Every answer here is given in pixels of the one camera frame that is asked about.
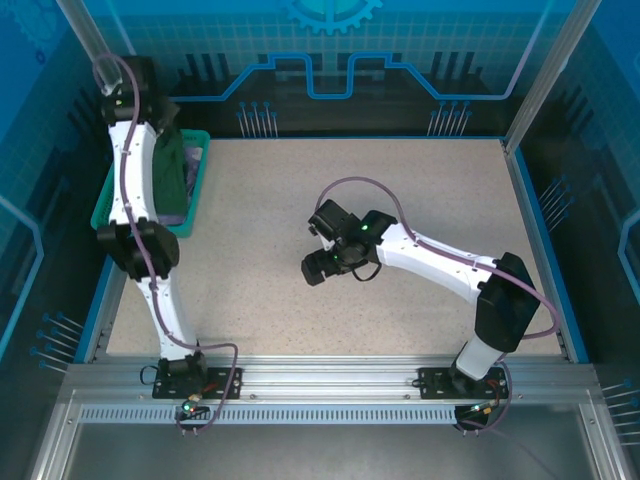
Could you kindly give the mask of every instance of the dark green cloth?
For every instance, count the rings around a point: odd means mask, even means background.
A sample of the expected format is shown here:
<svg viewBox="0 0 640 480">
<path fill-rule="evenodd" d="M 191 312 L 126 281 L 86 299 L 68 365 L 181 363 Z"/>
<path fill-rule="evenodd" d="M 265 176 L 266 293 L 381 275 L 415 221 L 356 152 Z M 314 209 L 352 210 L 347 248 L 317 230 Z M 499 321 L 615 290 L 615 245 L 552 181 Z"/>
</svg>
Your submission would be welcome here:
<svg viewBox="0 0 640 480">
<path fill-rule="evenodd" d="M 153 200 L 158 215 L 187 214 L 185 170 L 182 134 L 171 127 L 158 137 L 153 151 Z"/>
</svg>

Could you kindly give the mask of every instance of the blue enclosure wall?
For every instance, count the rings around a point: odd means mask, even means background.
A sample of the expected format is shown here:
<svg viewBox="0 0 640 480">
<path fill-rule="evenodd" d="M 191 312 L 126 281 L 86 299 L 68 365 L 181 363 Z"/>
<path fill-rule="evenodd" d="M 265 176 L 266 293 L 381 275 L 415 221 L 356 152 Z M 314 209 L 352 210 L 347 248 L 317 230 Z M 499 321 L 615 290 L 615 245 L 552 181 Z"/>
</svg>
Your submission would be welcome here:
<svg viewBox="0 0 640 480">
<path fill-rule="evenodd" d="M 190 128 L 273 135 L 266 101 L 280 135 L 455 136 L 506 133 L 573 3 L 87 4 L 110 48 L 154 58 Z"/>
<path fill-rule="evenodd" d="M 522 144 L 604 386 L 640 382 L 639 16 L 603 1 Z"/>
<path fill-rule="evenodd" d="M 30 352 L 45 352 L 43 314 L 82 323 L 100 274 L 89 215 L 110 159 L 89 61 L 55 2 L 0 2 L 0 31 L 0 196 L 37 226 L 44 254 L 38 266 L 32 231 L 0 205 L 0 335 L 20 313 L 0 360 L 0 476 L 9 480 L 28 473 L 62 380 L 40 361 L 62 363 Z"/>
</svg>

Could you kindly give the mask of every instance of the plastic basket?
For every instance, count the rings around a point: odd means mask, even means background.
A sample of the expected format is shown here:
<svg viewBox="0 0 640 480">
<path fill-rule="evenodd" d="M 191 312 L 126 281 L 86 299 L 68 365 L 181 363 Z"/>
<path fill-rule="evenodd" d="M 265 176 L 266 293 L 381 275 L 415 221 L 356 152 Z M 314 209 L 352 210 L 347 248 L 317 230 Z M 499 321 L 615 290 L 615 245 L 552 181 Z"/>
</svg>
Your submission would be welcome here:
<svg viewBox="0 0 640 480">
<path fill-rule="evenodd" d="M 193 231 L 193 222 L 196 219 L 196 210 L 198 209 L 198 199 L 200 198 L 200 190 L 202 189 L 202 182 L 204 180 L 204 172 L 207 167 L 207 153 L 209 151 L 209 142 L 211 137 L 207 132 L 201 130 L 181 130 L 182 140 L 185 147 L 201 147 L 202 157 L 200 160 L 200 168 L 198 169 L 198 176 L 196 177 L 196 184 L 193 188 L 193 196 L 191 197 L 191 204 L 187 211 L 187 218 L 182 225 L 172 225 L 167 227 L 172 231 L 176 237 L 187 238 L 191 236 Z M 109 170 L 107 179 L 102 186 L 102 191 L 98 197 L 96 208 L 91 215 L 91 226 L 94 230 L 98 227 L 109 224 L 109 214 L 111 213 L 111 207 L 113 204 L 113 165 Z"/>
</svg>

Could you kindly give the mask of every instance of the beige table surface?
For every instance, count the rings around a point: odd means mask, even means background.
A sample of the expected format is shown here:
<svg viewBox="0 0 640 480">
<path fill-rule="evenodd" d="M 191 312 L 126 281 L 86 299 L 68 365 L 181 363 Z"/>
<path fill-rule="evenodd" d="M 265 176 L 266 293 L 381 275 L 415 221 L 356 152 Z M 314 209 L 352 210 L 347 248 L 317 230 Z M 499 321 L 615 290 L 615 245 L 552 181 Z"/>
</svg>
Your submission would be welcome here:
<svg viewBox="0 0 640 480">
<path fill-rule="evenodd" d="M 375 178 L 403 203 L 412 227 L 474 253 L 523 258 L 538 288 L 520 210 L 498 140 L 220 140 L 208 155 L 193 235 L 180 241 L 178 284 L 201 341 L 234 341 L 241 354 L 457 353 L 474 310 L 416 275 L 383 268 L 370 283 L 350 275 L 309 287 L 304 256 L 321 247 L 307 231 L 320 191 L 348 175 Z M 394 214 L 382 191 L 337 187 L 332 198 L 362 217 Z M 548 328 L 540 307 L 529 332 Z M 156 355 L 147 306 L 127 281 L 110 355 Z M 557 354 L 555 336 L 518 352 Z"/>
</svg>

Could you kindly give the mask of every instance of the gray floor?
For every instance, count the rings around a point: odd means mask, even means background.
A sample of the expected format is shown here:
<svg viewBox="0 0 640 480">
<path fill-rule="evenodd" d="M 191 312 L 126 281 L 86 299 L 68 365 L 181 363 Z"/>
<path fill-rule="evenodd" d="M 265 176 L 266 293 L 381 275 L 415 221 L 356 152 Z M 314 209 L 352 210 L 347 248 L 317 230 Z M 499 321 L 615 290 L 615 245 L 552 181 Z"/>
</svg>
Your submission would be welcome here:
<svg viewBox="0 0 640 480">
<path fill-rule="evenodd" d="M 513 408 L 500 430 L 562 480 L 595 478 L 572 412 Z M 453 427 L 216 427 L 182 438 L 166 426 L 80 430 L 66 480 L 545 480 L 524 451 Z"/>
<path fill-rule="evenodd" d="M 193 236 L 180 242 L 178 278 L 201 341 L 234 341 L 243 354 L 457 353 L 473 308 L 450 291 L 385 268 L 306 285 L 300 261 L 320 248 L 307 220 L 333 180 L 365 175 L 387 184 L 413 228 L 457 248 L 520 255 L 540 281 L 498 140 L 213 141 Z M 363 184 L 332 194 L 345 209 L 395 214 Z M 529 331 L 550 325 L 540 308 Z M 108 345 L 112 355 L 157 355 L 147 306 L 128 282 Z M 559 353 L 554 336 L 520 353 Z"/>
</svg>

